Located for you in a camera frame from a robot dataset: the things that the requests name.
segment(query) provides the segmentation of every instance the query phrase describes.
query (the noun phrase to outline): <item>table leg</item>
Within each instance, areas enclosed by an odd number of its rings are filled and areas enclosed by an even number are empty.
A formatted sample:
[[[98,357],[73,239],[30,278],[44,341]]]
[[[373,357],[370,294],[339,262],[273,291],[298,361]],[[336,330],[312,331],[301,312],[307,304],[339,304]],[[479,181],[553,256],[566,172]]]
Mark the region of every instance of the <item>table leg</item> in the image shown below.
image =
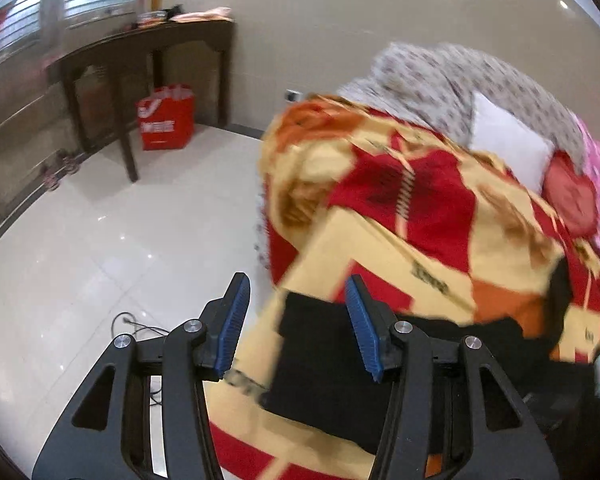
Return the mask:
[[[162,62],[162,51],[152,51],[151,59],[152,63],[154,64],[154,88],[160,88],[160,86],[164,86],[164,65]]]
[[[231,99],[230,58],[226,50],[220,51],[220,81],[218,83],[218,126],[224,128],[229,121]]]
[[[107,78],[111,90],[111,99],[113,101],[113,127],[116,135],[120,140],[120,148],[122,149],[122,157],[125,160],[126,174],[131,182],[138,180],[138,170],[136,170],[136,161],[131,151],[131,142],[129,140],[129,132],[125,128],[125,118],[122,113],[123,99],[122,87],[120,86],[120,73],[107,67]]]
[[[73,78],[64,76],[62,78],[62,88],[64,89],[64,97],[66,98],[69,116],[74,125],[75,133],[78,136],[78,142],[80,142],[80,148],[85,153],[91,153],[93,151],[93,145],[84,129],[84,124],[80,115],[80,103],[78,102],[78,95],[75,92],[75,81]]]

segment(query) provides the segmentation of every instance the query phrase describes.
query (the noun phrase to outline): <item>tiled floor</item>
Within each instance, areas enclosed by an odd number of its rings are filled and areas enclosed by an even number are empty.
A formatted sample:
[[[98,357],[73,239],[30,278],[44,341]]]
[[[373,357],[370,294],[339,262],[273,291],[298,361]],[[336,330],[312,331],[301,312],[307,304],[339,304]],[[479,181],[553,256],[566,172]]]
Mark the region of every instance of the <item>tiled floor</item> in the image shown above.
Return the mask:
[[[27,475],[118,312],[174,328],[241,270],[253,322],[270,291],[254,250],[259,144],[204,127],[184,150],[136,143],[140,180],[130,184],[114,143],[0,239],[0,443]],[[165,476],[152,410],[154,468]]]

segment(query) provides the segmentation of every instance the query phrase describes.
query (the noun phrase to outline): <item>white pillow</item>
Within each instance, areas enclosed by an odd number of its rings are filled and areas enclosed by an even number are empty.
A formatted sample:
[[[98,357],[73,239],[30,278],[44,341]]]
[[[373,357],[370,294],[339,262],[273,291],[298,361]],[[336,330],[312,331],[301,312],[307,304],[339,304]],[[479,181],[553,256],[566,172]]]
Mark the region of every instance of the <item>white pillow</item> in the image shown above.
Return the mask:
[[[474,92],[474,126],[470,148],[495,153],[511,168],[520,184],[540,194],[554,144]]]

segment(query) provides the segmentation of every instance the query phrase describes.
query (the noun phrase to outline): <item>black cloth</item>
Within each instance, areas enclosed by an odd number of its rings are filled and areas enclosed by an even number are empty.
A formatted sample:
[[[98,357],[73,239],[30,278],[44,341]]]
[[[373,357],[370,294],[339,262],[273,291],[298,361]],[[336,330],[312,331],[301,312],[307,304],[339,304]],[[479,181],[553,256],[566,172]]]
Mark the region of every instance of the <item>black cloth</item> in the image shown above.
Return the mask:
[[[459,327],[443,319],[401,316],[433,338],[460,341],[480,338],[523,397],[541,429],[575,405],[583,383],[592,381],[588,365],[549,360],[562,334],[564,313],[571,301],[566,263],[558,265],[545,304],[545,335],[526,339],[518,323],[503,318],[487,324]],[[269,412],[352,440],[375,453],[384,425],[390,384],[376,384],[365,370],[346,306],[289,293],[280,323],[284,338],[278,366],[261,405]],[[431,452],[442,448],[443,397],[434,375]]]

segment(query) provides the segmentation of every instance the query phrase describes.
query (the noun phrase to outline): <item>red cushion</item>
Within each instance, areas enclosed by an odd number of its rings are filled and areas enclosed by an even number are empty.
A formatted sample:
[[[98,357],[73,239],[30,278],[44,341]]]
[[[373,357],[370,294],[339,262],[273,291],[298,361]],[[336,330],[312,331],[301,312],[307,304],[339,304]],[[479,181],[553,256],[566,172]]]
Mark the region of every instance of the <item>red cushion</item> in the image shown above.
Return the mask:
[[[556,210],[574,238],[592,237],[598,230],[596,188],[588,176],[576,174],[566,152],[554,153],[544,174],[542,198]]]

